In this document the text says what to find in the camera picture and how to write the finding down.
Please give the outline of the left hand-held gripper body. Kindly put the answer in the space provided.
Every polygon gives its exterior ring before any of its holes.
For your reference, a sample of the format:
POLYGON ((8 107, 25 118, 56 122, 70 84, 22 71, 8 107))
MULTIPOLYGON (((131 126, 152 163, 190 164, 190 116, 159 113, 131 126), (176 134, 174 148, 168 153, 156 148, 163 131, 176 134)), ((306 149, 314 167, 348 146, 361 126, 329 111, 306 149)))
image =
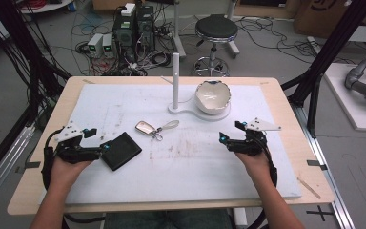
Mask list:
POLYGON ((82 161, 94 161, 101 157, 100 147, 84 148, 80 145, 84 129, 70 121, 57 135, 55 153, 64 161, 75 164, 82 161))

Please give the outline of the black wallet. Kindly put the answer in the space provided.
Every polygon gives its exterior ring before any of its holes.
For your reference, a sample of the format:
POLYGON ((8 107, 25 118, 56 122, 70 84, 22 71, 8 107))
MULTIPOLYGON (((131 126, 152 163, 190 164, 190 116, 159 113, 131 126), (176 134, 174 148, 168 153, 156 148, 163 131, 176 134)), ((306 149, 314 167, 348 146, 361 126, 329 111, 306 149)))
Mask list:
POLYGON ((112 171, 116 171, 142 151, 126 132, 111 140, 110 143, 111 148, 103 152, 101 158, 112 171))

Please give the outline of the person's right hand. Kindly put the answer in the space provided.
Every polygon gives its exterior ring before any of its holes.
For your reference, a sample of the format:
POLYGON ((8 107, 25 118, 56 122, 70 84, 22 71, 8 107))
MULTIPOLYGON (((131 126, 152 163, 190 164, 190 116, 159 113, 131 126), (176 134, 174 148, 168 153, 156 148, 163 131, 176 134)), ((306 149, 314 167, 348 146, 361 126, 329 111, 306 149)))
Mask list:
POLYGON ((244 164, 256 188, 273 186, 270 178, 268 159, 265 155, 247 156, 240 153, 236 153, 235 155, 244 164))

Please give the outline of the wooden table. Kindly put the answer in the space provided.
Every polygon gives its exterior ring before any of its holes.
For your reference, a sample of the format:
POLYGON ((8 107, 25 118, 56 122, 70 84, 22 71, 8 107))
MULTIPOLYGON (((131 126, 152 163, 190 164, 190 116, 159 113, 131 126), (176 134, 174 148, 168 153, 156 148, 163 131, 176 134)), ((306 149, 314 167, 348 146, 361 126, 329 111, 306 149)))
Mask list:
MULTIPOLYGON (((179 101, 187 101, 196 87, 202 83, 202 77, 182 77, 179 80, 179 101)), ((307 160, 315 160, 315 156, 303 134, 298 121, 290 107, 278 81, 271 77, 222 77, 220 81, 232 85, 258 86, 261 88, 274 118, 273 123, 281 127, 280 131, 267 134, 267 144, 271 152, 274 166, 277 169, 277 189, 289 204, 330 203, 334 194, 322 170, 309 166, 307 160), (321 195, 316 198, 298 180, 300 177, 321 195)), ((51 182, 53 151, 57 137, 71 120, 78 97, 84 86, 89 84, 105 85, 170 85, 168 79, 158 76, 74 76, 65 86, 59 101, 54 108, 49 123, 43 132, 35 153, 34 161, 41 161, 39 168, 27 169, 16 188, 8 206, 12 215, 29 215, 36 213, 46 194, 46 187, 51 182)), ((204 209, 257 206, 259 195, 254 199, 172 201, 155 203, 96 203, 69 204, 69 213, 204 209)))

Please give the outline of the white ceramic bowl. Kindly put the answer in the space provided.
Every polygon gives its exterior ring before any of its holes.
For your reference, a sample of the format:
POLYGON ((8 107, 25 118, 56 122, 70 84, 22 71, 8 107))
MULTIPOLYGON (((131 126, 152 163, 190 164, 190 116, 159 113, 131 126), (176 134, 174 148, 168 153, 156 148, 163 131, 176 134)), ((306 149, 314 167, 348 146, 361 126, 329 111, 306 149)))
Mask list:
POLYGON ((224 112, 231 100, 230 88, 222 81, 204 81, 197 86, 194 94, 196 107, 209 115, 224 112))

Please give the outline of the black tape piece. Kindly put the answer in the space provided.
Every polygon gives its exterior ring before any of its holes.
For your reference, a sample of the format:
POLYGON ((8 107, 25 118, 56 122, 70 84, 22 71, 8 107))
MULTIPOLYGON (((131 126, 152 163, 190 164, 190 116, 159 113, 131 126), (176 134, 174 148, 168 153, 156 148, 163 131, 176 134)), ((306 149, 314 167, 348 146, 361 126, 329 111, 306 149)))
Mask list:
POLYGON ((15 173, 23 174, 27 169, 39 168, 41 161, 26 162, 23 166, 18 166, 15 169, 15 173))
POLYGON ((319 167, 322 171, 328 170, 325 164, 321 164, 318 160, 307 160, 309 166, 319 167))

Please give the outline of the white foam mat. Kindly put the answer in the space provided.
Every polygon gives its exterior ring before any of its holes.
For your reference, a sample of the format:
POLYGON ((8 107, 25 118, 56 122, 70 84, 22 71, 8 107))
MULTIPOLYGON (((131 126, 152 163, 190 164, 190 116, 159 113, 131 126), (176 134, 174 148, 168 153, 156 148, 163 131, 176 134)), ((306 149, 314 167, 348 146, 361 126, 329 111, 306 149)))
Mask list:
POLYGON ((242 163, 219 142, 219 133, 241 139, 236 121, 260 118, 273 122, 258 86, 232 85, 231 110, 219 121, 193 114, 171 114, 170 85, 89 84, 82 88, 70 120, 81 129, 96 128, 82 140, 97 147, 126 132, 142 149, 112 171, 96 160, 74 183, 69 204, 155 203, 172 201, 254 199, 257 192, 242 163), (145 135, 135 129, 146 121, 155 129, 145 135))

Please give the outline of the person's legs in jeans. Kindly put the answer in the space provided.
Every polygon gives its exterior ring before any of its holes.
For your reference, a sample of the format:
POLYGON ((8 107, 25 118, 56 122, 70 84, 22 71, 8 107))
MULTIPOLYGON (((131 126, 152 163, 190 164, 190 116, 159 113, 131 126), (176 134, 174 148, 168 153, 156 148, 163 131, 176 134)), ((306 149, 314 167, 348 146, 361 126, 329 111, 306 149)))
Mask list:
POLYGON ((104 229, 234 229, 225 209, 137 211, 106 215, 104 229))

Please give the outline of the black round stool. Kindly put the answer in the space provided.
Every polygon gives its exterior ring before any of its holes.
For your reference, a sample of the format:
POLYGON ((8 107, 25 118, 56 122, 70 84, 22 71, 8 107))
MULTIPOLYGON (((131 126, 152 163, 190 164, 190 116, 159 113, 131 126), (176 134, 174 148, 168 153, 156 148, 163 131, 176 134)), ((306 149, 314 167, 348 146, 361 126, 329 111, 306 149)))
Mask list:
POLYGON ((199 41, 196 46, 201 46, 204 42, 211 42, 212 47, 208 56, 198 58, 193 64, 193 72, 199 76, 229 76, 228 64, 216 57, 217 45, 227 44, 236 39, 238 27, 223 14, 212 14, 198 20, 195 24, 195 34, 199 41))

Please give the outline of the black computer tower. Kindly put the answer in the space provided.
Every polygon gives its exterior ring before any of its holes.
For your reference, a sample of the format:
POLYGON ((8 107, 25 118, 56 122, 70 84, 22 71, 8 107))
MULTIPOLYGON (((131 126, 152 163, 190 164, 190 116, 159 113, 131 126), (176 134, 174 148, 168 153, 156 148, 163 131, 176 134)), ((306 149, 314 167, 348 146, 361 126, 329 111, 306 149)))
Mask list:
POLYGON ((117 14, 112 27, 118 56, 121 61, 135 62, 135 45, 137 41, 137 27, 135 13, 129 16, 117 14))
POLYGON ((153 6, 141 6, 136 15, 139 44, 146 51, 152 51, 155 47, 153 15, 153 6))

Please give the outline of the white platform board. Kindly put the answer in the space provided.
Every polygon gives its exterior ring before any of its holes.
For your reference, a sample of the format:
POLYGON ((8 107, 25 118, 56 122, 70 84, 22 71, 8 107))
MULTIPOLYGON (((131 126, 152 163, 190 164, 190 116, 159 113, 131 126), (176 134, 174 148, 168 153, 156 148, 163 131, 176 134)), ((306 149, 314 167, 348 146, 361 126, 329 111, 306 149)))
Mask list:
POLYGON ((333 63, 326 71, 325 79, 353 127, 366 131, 366 99, 344 86, 347 73, 354 67, 352 64, 333 63))

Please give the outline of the white box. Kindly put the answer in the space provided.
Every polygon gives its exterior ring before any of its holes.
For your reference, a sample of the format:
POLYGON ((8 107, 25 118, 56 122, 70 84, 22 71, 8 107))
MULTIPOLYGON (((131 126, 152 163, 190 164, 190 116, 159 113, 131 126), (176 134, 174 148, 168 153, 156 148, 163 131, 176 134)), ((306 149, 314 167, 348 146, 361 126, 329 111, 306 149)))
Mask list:
POLYGON ((135 11, 134 3, 127 3, 123 10, 121 11, 122 16, 132 16, 132 13, 135 11))

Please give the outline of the cardboard box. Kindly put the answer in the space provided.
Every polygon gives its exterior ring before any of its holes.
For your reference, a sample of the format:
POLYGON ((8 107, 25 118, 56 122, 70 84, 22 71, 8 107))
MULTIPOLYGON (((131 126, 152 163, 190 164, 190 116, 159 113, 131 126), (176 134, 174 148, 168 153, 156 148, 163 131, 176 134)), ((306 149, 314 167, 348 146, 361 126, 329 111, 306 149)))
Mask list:
POLYGON ((328 38, 353 0, 301 0, 294 19, 298 34, 328 38))

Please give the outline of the white stand with post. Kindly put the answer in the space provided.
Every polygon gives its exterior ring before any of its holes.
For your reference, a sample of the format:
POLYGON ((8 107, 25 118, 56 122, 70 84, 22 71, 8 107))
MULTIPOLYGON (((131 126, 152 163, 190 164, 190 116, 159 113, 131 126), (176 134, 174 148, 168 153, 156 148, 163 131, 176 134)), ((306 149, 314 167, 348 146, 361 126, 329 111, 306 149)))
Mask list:
POLYGON ((219 121, 226 118, 231 110, 231 100, 228 108, 222 112, 221 114, 205 114, 204 112, 200 111, 194 102, 194 94, 184 102, 179 101, 179 61, 180 61, 180 54, 178 52, 174 52, 172 56, 172 63, 173 63, 173 73, 172 73, 172 80, 170 83, 173 85, 173 102, 168 106, 168 110, 171 114, 183 114, 189 113, 192 115, 197 116, 198 118, 206 121, 219 121))

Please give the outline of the black metal frame post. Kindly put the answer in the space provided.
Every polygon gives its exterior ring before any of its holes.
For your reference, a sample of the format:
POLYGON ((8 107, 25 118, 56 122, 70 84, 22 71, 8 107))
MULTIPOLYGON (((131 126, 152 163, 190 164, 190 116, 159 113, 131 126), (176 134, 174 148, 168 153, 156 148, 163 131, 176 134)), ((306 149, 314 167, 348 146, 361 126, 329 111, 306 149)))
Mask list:
POLYGON ((281 85, 283 91, 296 86, 295 91, 288 96, 289 102, 296 108, 302 108, 305 99, 310 97, 306 127, 313 138, 316 138, 315 118, 320 81, 365 16, 366 0, 352 0, 351 5, 337 23, 309 69, 302 75, 281 85))
POLYGON ((0 22, 9 34, 6 38, 0 31, 0 49, 26 85, 28 100, 25 111, 0 144, 1 162, 20 131, 38 117, 39 106, 62 93, 64 86, 59 79, 67 81, 71 74, 56 64, 54 57, 49 61, 43 55, 15 0, 0 0, 0 22))

